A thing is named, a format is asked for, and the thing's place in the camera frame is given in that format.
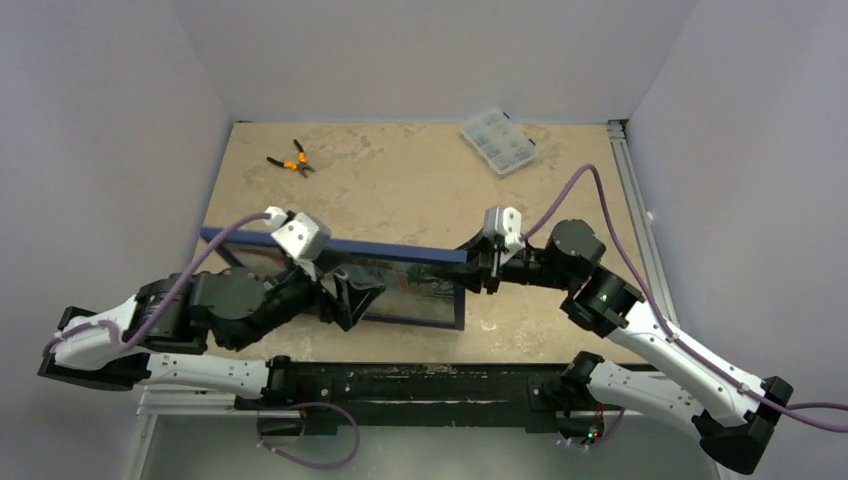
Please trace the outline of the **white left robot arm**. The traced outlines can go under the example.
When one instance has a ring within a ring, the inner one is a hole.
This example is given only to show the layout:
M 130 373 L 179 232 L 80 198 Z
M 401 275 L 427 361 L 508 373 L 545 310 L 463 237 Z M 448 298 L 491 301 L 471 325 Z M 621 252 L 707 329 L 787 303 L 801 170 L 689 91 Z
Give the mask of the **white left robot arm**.
M 263 399 L 284 409 L 298 382 L 281 360 L 210 355 L 210 341 L 240 351 L 301 314 L 348 331 L 385 291 L 343 271 L 328 289 L 299 268 L 261 276 L 246 268 L 173 274 L 100 312 L 67 308 L 43 350 L 39 376 L 84 388 L 129 391 L 137 385 L 181 385 Z

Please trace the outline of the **colour photo print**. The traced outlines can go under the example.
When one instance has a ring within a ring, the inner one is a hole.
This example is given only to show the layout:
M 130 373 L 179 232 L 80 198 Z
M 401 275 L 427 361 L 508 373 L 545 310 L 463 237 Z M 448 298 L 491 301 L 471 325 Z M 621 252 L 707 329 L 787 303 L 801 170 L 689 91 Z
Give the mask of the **colour photo print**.
M 465 290 L 434 274 L 440 267 L 462 264 L 458 250 L 356 241 L 333 241 L 345 253 L 339 269 L 355 282 L 382 283 L 386 291 L 369 307 L 370 321 L 462 331 Z

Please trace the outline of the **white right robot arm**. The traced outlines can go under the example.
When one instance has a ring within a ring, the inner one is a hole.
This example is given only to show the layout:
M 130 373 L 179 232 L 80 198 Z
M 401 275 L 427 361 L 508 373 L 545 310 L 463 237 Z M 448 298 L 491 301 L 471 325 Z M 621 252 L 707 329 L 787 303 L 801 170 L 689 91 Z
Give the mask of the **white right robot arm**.
M 674 425 L 713 461 L 743 475 L 759 465 L 793 394 L 779 376 L 760 378 L 721 359 L 662 315 L 644 293 L 603 267 L 606 250 L 583 220 L 558 222 L 542 248 L 513 226 L 480 230 L 460 245 L 467 261 L 449 278 L 493 294 L 502 282 L 564 290 L 560 305 L 583 330 L 624 347 L 664 375 L 630 373 L 600 356 L 579 354 L 561 381 L 564 399 L 596 399 Z

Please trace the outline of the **blue wooden picture frame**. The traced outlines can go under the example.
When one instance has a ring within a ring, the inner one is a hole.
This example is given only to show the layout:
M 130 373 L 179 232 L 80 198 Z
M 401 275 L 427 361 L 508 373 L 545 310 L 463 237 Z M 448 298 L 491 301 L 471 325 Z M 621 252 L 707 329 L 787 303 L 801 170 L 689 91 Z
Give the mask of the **blue wooden picture frame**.
M 466 252 L 335 238 L 325 251 L 332 250 L 346 255 L 339 269 L 351 281 L 386 287 L 370 305 L 365 320 L 465 329 L 465 289 L 433 272 L 465 263 Z M 238 230 L 216 252 L 228 266 L 245 267 L 261 276 L 279 275 L 291 264 L 271 235 L 259 231 Z

